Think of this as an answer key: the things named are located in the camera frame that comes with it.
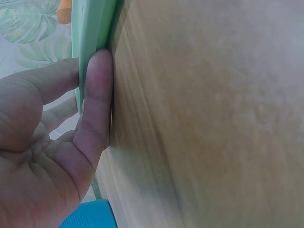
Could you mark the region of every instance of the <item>green plastic lid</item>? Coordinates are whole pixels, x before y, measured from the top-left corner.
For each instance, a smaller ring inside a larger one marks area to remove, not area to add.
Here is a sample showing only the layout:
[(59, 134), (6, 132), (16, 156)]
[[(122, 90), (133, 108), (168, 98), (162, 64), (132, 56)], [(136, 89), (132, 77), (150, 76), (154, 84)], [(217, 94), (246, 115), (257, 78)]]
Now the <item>green plastic lid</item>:
[(73, 0), (72, 3), (72, 56), (79, 58), (76, 100), (82, 113), (86, 69), (91, 56), (105, 48), (116, 0)]

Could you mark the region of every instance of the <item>wooden board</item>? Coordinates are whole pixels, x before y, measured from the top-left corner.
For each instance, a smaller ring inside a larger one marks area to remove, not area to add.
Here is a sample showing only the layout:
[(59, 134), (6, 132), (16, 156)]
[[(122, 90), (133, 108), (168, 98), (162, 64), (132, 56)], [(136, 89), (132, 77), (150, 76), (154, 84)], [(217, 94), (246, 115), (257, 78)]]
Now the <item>wooden board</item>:
[(304, 4), (125, 0), (113, 37), (119, 228), (304, 226)]

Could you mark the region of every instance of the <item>tropical leaf print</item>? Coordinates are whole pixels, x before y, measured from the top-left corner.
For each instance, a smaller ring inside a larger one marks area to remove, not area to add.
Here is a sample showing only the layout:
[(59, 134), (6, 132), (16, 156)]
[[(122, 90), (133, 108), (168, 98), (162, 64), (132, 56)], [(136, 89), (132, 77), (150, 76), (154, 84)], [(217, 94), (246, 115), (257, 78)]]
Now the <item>tropical leaf print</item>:
[(0, 34), (9, 42), (40, 41), (57, 27), (60, 0), (0, 0)]
[(60, 34), (55, 42), (47, 38), (42, 42), (33, 42), (29, 45), (19, 45), (23, 58), (17, 58), (16, 62), (27, 69), (44, 67), (59, 60), (72, 57), (71, 40), (66, 39), (65, 34)]

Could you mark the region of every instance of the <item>palm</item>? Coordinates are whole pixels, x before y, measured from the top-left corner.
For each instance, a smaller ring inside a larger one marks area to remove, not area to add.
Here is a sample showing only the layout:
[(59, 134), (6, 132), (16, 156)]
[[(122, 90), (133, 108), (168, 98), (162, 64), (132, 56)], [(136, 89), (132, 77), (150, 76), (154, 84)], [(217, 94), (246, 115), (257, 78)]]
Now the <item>palm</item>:
[[(97, 60), (104, 62), (102, 68), (93, 64)], [(109, 54), (100, 52), (91, 62), (79, 128), (58, 140), (48, 134), (76, 112), (75, 101), (45, 112), (42, 105), (77, 86), (76, 60), (1, 81), (0, 96), (7, 98), (0, 100), (0, 214), (5, 214), (0, 226), (56, 227), (84, 197), (107, 145), (112, 88)], [(52, 83), (37, 80), (46, 72)], [(94, 89), (96, 83), (103, 90)]]

